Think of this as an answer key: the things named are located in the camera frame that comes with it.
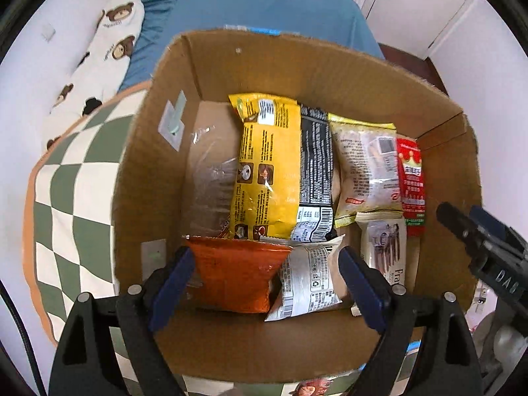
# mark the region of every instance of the dark red floor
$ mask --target dark red floor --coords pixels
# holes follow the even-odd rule
[[[414,73],[416,76],[427,80],[431,85],[436,86],[440,91],[447,95],[446,87],[442,83],[442,79],[438,75],[435,66],[431,59],[419,59],[417,56],[403,52],[387,45],[380,44],[381,52],[385,59],[395,65],[405,68],[407,71]]]

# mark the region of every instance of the blue gripper pad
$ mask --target blue gripper pad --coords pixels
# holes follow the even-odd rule
[[[351,247],[339,252],[339,272],[370,329],[382,334],[390,306],[390,285],[377,269],[369,266]]]
[[[186,248],[176,259],[172,271],[152,302],[148,324],[152,333],[167,325],[189,278],[194,272],[194,266],[194,255],[190,248]]]

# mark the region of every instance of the cardboard box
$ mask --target cardboard box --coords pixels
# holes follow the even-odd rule
[[[177,151],[158,126],[167,102],[175,105],[181,91],[186,104]],[[121,289],[141,282],[142,242],[166,239],[167,251],[174,252],[188,231],[188,219],[181,216],[189,215],[194,198],[194,167],[203,164],[196,148],[209,141],[195,144],[196,129],[214,126],[211,162],[236,156],[241,129],[226,104],[228,94],[255,91],[358,120],[393,122],[398,132],[419,139],[427,218],[414,293],[437,297],[450,290],[463,308],[469,307],[475,289],[469,258],[435,218],[442,201],[466,212],[480,203],[477,145],[462,109],[426,82],[368,55],[296,36],[229,30],[175,39],[131,129],[114,196],[115,274]],[[357,368],[378,340],[363,319],[347,310],[263,319],[179,309],[157,342],[175,373],[266,383]]]

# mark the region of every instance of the silver bolt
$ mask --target silver bolt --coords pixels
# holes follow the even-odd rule
[[[392,293],[395,295],[405,295],[407,293],[407,289],[402,284],[395,284],[392,286]]]
[[[90,294],[88,292],[83,292],[77,296],[77,301],[79,302],[86,302],[88,299],[90,299]]]
[[[457,297],[453,292],[445,292],[444,299],[448,302],[455,302],[457,300]]]
[[[141,293],[142,289],[143,288],[139,284],[132,284],[128,288],[127,292],[128,292],[129,295],[139,295]]]

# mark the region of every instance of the blue bed sheet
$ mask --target blue bed sheet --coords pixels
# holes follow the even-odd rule
[[[383,58],[353,0],[142,0],[145,18],[120,90],[150,79],[172,38],[226,25],[315,37]]]

